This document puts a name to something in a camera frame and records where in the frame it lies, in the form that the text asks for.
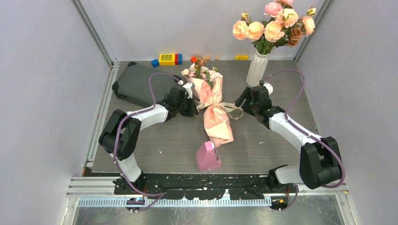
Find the cream printed ribbon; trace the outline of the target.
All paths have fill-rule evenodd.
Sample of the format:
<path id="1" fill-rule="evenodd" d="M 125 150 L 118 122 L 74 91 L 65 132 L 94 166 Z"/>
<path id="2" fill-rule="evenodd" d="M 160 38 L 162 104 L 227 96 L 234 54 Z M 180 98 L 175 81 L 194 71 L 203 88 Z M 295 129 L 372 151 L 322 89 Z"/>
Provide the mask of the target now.
<path id="1" fill-rule="evenodd" d="M 198 110 L 199 109 L 204 109 L 204 108 L 207 108 L 207 107 L 210 107 L 210 106 L 215 106 L 217 108 L 221 108 L 221 109 L 223 109 L 226 112 L 228 117 L 230 119 L 233 119 L 233 120 L 238 120 L 241 117 L 243 117 L 243 115 L 244 115 L 243 109 L 240 108 L 240 107 L 237 107 L 233 103 L 227 103 L 227 102 L 220 102 L 220 103 L 200 102 L 200 101 L 197 101 L 197 100 L 195 100 L 195 103 L 196 103 L 196 108 Z M 231 113 L 234 112 L 234 111 L 239 111 L 240 114 L 238 116 L 233 116 Z"/>

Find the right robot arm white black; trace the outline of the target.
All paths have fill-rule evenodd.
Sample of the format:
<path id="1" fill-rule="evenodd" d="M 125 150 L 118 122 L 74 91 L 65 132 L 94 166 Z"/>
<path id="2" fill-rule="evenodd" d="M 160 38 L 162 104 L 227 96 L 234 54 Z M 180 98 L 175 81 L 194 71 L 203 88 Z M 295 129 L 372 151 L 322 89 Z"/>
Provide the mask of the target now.
<path id="1" fill-rule="evenodd" d="M 268 187 L 281 192 L 287 184 L 304 184 L 309 189 L 336 188 L 345 179 L 337 141 L 323 138 L 294 121 L 284 109 L 274 106 L 266 85 L 246 87 L 235 106 L 278 133 L 300 153 L 298 165 L 282 165 L 268 172 Z"/>

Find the pink paper bouquet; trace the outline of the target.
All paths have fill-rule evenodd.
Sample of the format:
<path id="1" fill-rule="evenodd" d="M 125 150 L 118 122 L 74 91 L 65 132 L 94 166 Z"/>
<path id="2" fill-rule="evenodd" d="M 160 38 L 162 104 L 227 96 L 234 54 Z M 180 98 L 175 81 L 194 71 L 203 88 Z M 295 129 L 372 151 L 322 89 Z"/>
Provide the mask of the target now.
<path id="1" fill-rule="evenodd" d="M 197 58 L 189 68 L 181 72 L 187 82 L 193 83 L 195 89 L 193 91 L 197 101 L 200 102 L 222 102 L 222 83 L 223 76 L 218 69 L 208 68 L 205 66 L 207 60 Z M 204 129 L 216 147 L 230 143 L 234 140 L 230 127 L 230 118 L 226 112 L 215 106 L 204 109 L 203 121 Z"/>

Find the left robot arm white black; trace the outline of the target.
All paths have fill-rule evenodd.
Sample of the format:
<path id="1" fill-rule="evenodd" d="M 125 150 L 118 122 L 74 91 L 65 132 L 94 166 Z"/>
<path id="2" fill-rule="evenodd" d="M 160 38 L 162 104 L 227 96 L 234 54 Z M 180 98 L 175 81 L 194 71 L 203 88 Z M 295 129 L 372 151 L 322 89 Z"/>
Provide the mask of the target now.
<path id="1" fill-rule="evenodd" d="M 99 137 L 99 145 L 114 159 L 126 181 L 126 188 L 139 194 L 144 188 L 142 170 L 137 165 L 134 150 L 139 132 L 157 123 L 163 123 L 178 114 L 185 117 L 198 115 L 194 103 L 195 85 L 188 82 L 175 84 L 169 94 L 154 106 L 134 112 L 115 110 Z"/>

